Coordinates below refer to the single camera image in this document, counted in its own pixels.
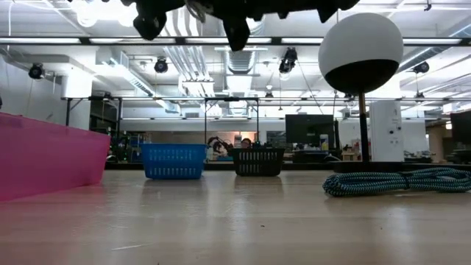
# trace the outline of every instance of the wooden table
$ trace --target wooden table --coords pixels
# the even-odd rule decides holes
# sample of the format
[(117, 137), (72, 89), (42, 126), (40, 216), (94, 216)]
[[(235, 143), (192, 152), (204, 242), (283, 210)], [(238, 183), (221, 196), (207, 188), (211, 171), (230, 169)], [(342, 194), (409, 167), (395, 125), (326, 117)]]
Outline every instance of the wooden table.
[(331, 198), (331, 172), (103, 184), (0, 204), (5, 264), (471, 264), (471, 194)]

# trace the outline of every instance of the ceiling pipe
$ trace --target ceiling pipe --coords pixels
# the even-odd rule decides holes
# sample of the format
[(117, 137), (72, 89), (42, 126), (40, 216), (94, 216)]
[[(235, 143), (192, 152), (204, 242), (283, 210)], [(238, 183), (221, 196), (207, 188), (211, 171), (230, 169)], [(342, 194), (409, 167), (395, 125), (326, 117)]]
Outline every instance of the ceiling pipe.
[[(471, 18), (466, 19), (454, 28), (458, 28), (458, 30), (450, 30), (452, 33), (447, 34), (449, 38), (471, 37)], [(414, 66), (423, 63), (426, 60), (441, 54), (442, 52), (447, 51), (449, 48), (450, 47), (430, 47), (426, 49), (415, 49), (407, 55), (408, 59), (404, 60), (400, 64), (399, 70), (397, 70), (397, 72), (400, 73), (402, 71), (409, 70), (410, 68), (413, 68)]]
[(186, 73), (183, 70), (182, 66), (179, 64), (179, 62), (177, 60), (178, 55), (175, 54), (175, 50), (173, 48), (174, 47), (164, 47), (163, 51), (167, 54), (167, 56), (173, 62), (173, 64), (174, 64), (175, 68), (177, 69), (177, 71), (188, 80), (191, 77), (188, 75), (188, 73)]
[(203, 54), (203, 48), (201, 46), (195, 47), (195, 49), (198, 51), (196, 55), (199, 58), (199, 61), (202, 62), (201, 67), (203, 70), (203, 74), (205, 75), (206, 80), (211, 80), (211, 77), (209, 75), (209, 70), (208, 70), (208, 65), (206, 64), (205, 56)]
[[(178, 31), (180, 32), (180, 34), (184, 37), (188, 36), (188, 31), (186, 30), (187, 23), (186, 23), (186, 19), (185, 19), (185, 17), (187, 16), (187, 13), (188, 13), (188, 9), (185, 8), (185, 7), (181, 7), (180, 9), (178, 9), (177, 28), (178, 28)], [(177, 50), (179, 51), (180, 56), (183, 59), (183, 62), (187, 65), (186, 68), (188, 69), (188, 72), (190, 73), (192, 80), (198, 80), (198, 78), (197, 78), (198, 76), (195, 74), (195, 72), (198, 72), (198, 67), (196, 66), (198, 62), (195, 61), (194, 66), (193, 66), (191, 64), (191, 61), (188, 58), (187, 53), (186, 53), (186, 51), (188, 51), (188, 53), (190, 53), (191, 49), (188, 48), (188, 47), (183, 48), (183, 47), (179, 46), (177, 48)]]
[(179, 60), (182, 60), (183, 62), (183, 67), (185, 67), (185, 70), (190, 74), (191, 80), (196, 81), (198, 78), (195, 74), (195, 70), (193, 70), (193, 66), (191, 65), (188, 55), (185, 53), (183, 47), (177, 47), (177, 53), (180, 56)]
[[(168, 34), (160, 34), (162, 36), (178, 36), (177, 31), (175, 30), (175, 25), (174, 25), (174, 12), (178, 12), (177, 10), (172, 10), (167, 12), (167, 22), (165, 29), (168, 32)], [(180, 65), (180, 69), (182, 70), (180, 74), (182, 74), (187, 80), (191, 80), (193, 77), (191, 76), (191, 71), (190, 68), (183, 62), (182, 56), (179, 54), (177, 51), (176, 47), (172, 46), (169, 47), (169, 51), (173, 54), (173, 57), (175, 59), (175, 63), (178, 63)]]
[(443, 90), (448, 89), (448, 88), (453, 88), (453, 87), (456, 87), (458, 85), (466, 84), (470, 80), (471, 80), (471, 73), (463, 74), (460, 77), (453, 78), (453, 79), (451, 79), (447, 82), (443, 82), (442, 84), (433, 85), (431, 87), (424, 88), (420, 92), (424, 93), (425, 96), (426, 95), (430, 96), (433, 93), (437, 93), (439, 91), (443, 91)]
[(198, 56), (196, 55), (197, 50), (195, 47), (188, 47), (188, 53), (191, 56), (191, 59), (194, 61), (194, 65), (196, 67), (196, 70), (198, 71), (198, 79), (199, 80), (204, 80), (205, 79), (205, 73), (202, 70), (202, 66), (198, 61)]

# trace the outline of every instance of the computer monitor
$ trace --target computer monitor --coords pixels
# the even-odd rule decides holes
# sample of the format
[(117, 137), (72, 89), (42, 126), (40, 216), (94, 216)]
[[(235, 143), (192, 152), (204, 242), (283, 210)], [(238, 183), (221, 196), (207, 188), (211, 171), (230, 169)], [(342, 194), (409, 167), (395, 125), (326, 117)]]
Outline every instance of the computer monitor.
[(328, 135), (334, 148), (333, 115), (294, 114), (285, 116), (286, 142), (319, 145), (320, 135)]
[(451, 134), (454, 142), (471, 144), (471, 111), (451, 113)]

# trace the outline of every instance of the ceiling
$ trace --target ceiling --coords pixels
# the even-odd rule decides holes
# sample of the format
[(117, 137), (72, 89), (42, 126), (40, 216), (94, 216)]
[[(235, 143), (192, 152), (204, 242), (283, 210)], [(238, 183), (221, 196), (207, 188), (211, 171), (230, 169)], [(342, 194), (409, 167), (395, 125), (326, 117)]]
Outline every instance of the ceiling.
[[(405, 37), (448, 37), (458, 29), (471, 24), (471, 1), (469, 0), (435, 0), (432, 9), (428, 12), (423, 10), (425, 3), (425, 0), (361, 0), (360, 4), (352, 10), (340, 12), (338, 19), (341, 20), (355, 13), (379, 13), (395, 22)], [(263, 35), (322, 37), (335, 23), (337, 23), (337, 16), (321, 24), (315, 10), (290, 13), (288, 18), (282, 21), (277, 15), (267, 15), (264, 19)], [(209, 17), (205, 24), (198, 23), (197, 26), (201, 36), (222, 35), (220, 23), (215, 18)], [(76, 11), (70, 9), (70, 4), (66, 0), (15, 0), (15, 3), (0, 0), (0, 35), (122, 37), (138, 36), (138, 33), (132, 27), (125, 27), (111, 20), (97, 21), (94, 26), (83, 27), (77, 22)], [(213, 79), (213, 89), (216, 93), (226, 91), (230, 86), (226, 78), (228, 72), (224, 64), (225, 52), (221, 52), (221, 48), (202, 47), (202, 54), (210, 77)], [(310, 96), (311, 94), (321, 97), (334, 96), (333, 89), (323, 80), (319, 72), (317, 64), (319, 47), (295, 47), (298, 64), (293, 68), (289, 79), (284, 81), (280, 80), (277, 68), (286, 47), (261, 48), (263, 51), (257, 52), (255, 67), (249, 78), (237, 79), (237, 82), (248, 80), (249, 87), (246, 95), (263, 96), (266, 93), (266, 86), (271, 85), (274, 96), (280, 95), (278, 91), (281, 91), (281, 96), (284, 97)], [(132, 95), (135, 88), (122, 76), (110, 73), (106, 67), (100, 63), (97, 64), (98, 49), (100, 49), (98, 46), (11, 46), (8, 52), (11, 57), (24, 57), (31, 54), (69, 56), (100, 77), (99, 82), (95, 82), (93, 88), (111, 91), (115, 95)], [(404, 60), (423, 49), (406, 47)], [(179, 94), (177, 86), (180, 73), (172, 61), (167, 60), (169, 70), (165, 74), (157, 74), (153, 69), (157, 57), (167, 56), (164, 47), (114, 46), (113, 51), (124, 52), (130, 59), (130, 68), (145, 82), (152, 85), (156, 91), (159, 91), (159, 94), (168, 96)], [(467, 57), (470, 54), (471, 48), (451, 48), (427, 60), (431, 67), (427, 74), (420, 74), (417, 78), (412, 73), (398, 74), (402, 96), (414, 96), (417, 90), (426, 90), (440, 84), (446, 85), (457, 77), (469, 74), (471, 61)], [(448, 85), (427, 96), (463, 96), (467, 95), (466, 92), (470, 88), (471, 79), (464, 79), (458, 85)], [(438, 106), (437, 103), (433, 103), (423, 109), (430, 110)]]

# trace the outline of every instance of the cable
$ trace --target cable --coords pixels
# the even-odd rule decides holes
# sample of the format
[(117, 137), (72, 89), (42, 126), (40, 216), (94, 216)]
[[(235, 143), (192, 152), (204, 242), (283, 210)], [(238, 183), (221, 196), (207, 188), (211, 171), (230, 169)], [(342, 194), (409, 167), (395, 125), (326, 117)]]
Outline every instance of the cable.
[(278, 110), (283, 110), (282, 107), (281, 107), (281, 73), (279, 74), (279, 78), (278, 78), (278, 82), (280, 83), (280, 108)]
[(337, 90), (333, 90), (333, 110), (332, 110), (332, 116), (336, 115), (336, 99), (337, 99)]
[[(12, 7), (15, 1), (11, 2), (8, 6), (8, 36), (12, 35)], [(7, 45), (7, 53), (10, 50), (10, 45)]]
[(322, 108), (321, 108), (321, 106), (320, 106), (320, 105), (319, 105), (319, 103), (317, 102), (317, 99), (316, 99), (316, 97), (314, 96), (314, 93), (312, 93), (311, 87), (310, 87), (310, 85), (309, 85), (309, 82), (308, 82), (308, 80), (306, 79), (306, 76), (304, 75), (304, 71), (302, 70), (301, 63), (300, 63), (300, 61), (299, 61), (299, 60), (297, 60), (297, 64), (300, 66), (300, 70), (301, 70), (302, 78), (304, 78), (304, 82), (305, 82), (305, 83), (306, 83), (306, 85), (308, 86), (308, 89), (309, 89), (309, 91), (311, 92), (311, 95), (312, 95), (312, 97), (313, 97), (314, 101), (316, 102), (316, 105), (317, 105), (317, 107), (318, 107), (318, 108), (319, 108), (319, 110), (321, 111), (321, 114), (322, 114), (322, 115), (324, 115), (324, 112), (322, 111)]
[(466, 192), (471, 190), (471, 172), (432, 168), (399, 173), (335, 174), (329, 177), (322, 187), (327, 194), (334, 197), (373, 195), (400, 189)]
[(417, 88), (417, 95), (419, 94), (419, 77), (417, 77), (417, 73), (415, 73), (415, 86)]
[(29, 87), (29, 95), (28, 95), (28, 102), (26, 104), (26, 117), (28, 117), (28, 114), (29, 114), (29, 103), (31, 102), (31, 94), (32, 94), (32, 83), (33, 83), (33, 79), (31, 79), (31, 85)]
[(206, 13), (212, 13), (212, 9), (207, 8), (200, 4), (198, 1), (194, 0), (184, 0), (186, 8), (190, 15), (197, 20), (201, 21), (202, 23), (206, 22)]

